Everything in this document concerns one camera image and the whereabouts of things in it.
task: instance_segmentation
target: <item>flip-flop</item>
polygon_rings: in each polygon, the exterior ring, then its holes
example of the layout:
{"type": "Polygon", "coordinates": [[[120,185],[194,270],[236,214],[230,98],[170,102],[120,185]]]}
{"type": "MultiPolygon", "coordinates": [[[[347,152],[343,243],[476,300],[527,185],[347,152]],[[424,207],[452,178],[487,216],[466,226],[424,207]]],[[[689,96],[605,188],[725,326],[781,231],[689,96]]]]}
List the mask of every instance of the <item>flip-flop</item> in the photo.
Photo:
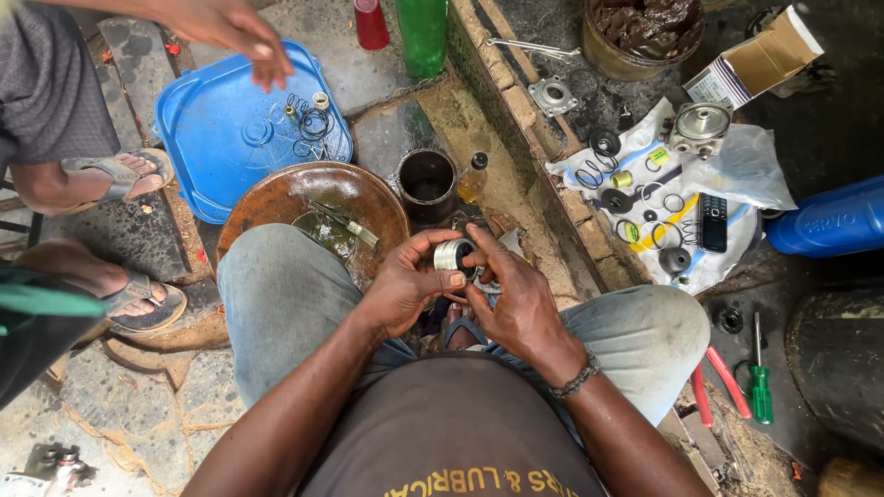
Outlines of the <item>flip-flop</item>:
{"type": "Polygon", "coordinates": [[[442,340],[443,350],[448,350],[448,342],[450,342],[451,337],[454,336],[454,331],[456,331],[461,326],[467,328],[470,333],[473,333],[473,336],[476,337],[476,340],[478,340],[479,344],[485,346],[488,345],[488,340],[485,338],[485,335],[483,335],[482,332],[479,330],[478,326],[476,326],[476,324],[473,323],[472,320],[470,320],[468,317],[461,316],[455,319],[450,325],[448,325],[448,328],[445,331],[445,338],[442,340]]]}
{"type": "MultiPolygon", "coordinates": [[[[175,171],[173,171],[171,168],[171,160],[169,159],[169,155],[166,154],[164,151],[160,149],[137,149],[127,153],[133,156],[145,158],[150,162],[156,164],[156,171],[152,172],[151,174],[159,174],[163,178],[163,184],[156,190],[165,187],[166,185],[171,183],[173,178],[175,178],[175,171]]],[[[61,161],[61,166],[62,169],[65,169],[66,171],[82,171],[83,169],[94,167],[96,169],[107,172],[110,175],[110,186],[108,187],[107,191],[104,192],[104,196],[102,198],[94,202],[81,203],[76,207],[71,207],[71,209],[66,211],[63,215],[76,214],[86,209],[92,209],[99,203],[126,198],[126,196],[129,195],[129,192],[132,191],[132,188],[135,187],[135,183],[137,183],[138,180],[144,177],[141,176],[139,173],[133,171],[131,168],[122,165],[114,157],[100,159],[65,159],[61,161]]]]}
{"type": "MultiPolygon", "coordinates": [[[[150,300],[153,293],[150,291],[150,278],[126,269],[129,280],[122,290],[110,294],[102,299],[108,305],[108,314],[123,309],[132,302],[150,300]]],[[[187,307],[187,295],[176,287],[162,284],[166,290],[166,298],[159,305],[154,303],[154,311],[143,316],[114,316],[110,320],[133,332],[152,333],[158,332],[184,314],[187,307]]]]}

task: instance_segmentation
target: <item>white plastic bag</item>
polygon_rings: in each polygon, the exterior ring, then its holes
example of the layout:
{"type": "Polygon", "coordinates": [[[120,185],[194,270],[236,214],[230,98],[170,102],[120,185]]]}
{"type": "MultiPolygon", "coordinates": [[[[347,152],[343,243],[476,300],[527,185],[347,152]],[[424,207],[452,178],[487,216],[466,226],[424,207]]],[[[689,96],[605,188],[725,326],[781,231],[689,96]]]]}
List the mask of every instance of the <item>white plastic bag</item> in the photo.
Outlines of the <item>white plastic bag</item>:
{"type": "Polygon", "coordinates": [[[798,206],[776,160],[774,132],[759,126],[730,125],[721,153],[701,161],[685,161],[688,185],[763,209],[794,210],[798,206]]]}

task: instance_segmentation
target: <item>blue plastic lid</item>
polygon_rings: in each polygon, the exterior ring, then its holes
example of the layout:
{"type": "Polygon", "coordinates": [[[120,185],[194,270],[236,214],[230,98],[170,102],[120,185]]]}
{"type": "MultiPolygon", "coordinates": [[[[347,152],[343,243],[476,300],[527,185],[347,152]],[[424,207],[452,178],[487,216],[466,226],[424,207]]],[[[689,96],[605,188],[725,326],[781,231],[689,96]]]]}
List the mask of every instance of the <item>blue plastic lid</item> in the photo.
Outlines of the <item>blue plastic lid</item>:
{"type": "Polygon", "coordinates": [[[295,70],[285,90],[264,93],[252,82],[248,59],[234,55],[178,78],[156,99],[157,134],[182,195],[207,223],[223,224],[243,194],[271,173],[315,161],[311,147],[321,155],[324,143],[329,159],[323,160],[349,162],[353,155],[319,61],[299,43],[284,40],[283,48],[295,70]],[[329,96],[325,112],[312,111],[320,91],[329,96]],[[289,102],[294,117],[285,114],[289,102]]]}

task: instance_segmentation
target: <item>bottle cap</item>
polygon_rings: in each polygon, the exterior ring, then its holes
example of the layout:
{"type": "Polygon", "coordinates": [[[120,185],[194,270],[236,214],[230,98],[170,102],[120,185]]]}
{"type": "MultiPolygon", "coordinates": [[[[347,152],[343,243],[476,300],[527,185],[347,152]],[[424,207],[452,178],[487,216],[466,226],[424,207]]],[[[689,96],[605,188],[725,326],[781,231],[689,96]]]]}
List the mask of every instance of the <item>bottle cap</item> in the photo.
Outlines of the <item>bottle cap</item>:
{"type": "Polygon", "coordinates": [[[353,0],[356,37],[366,50],[381,50],[390,42],[379,0],[353,0]]]}
{"type": "Polygon", "coordinates": [[[482,171],[486,167],[488,167],[488,156],[483,152],[476,152],[473,156],[473,169],[482,171]]]}

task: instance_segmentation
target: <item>red cup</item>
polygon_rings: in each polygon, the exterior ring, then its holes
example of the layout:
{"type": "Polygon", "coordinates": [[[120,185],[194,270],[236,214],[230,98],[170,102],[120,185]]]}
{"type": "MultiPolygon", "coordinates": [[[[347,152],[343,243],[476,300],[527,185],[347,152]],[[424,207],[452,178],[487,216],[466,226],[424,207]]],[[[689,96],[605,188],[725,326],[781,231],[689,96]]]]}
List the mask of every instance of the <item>red cup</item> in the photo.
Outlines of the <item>red cup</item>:
{"type": "Polygon", "coordinates": [[[390,42],[380,0],[353,0],[356,11],[356,36],[366,50],[381,50],[390,42]]]}

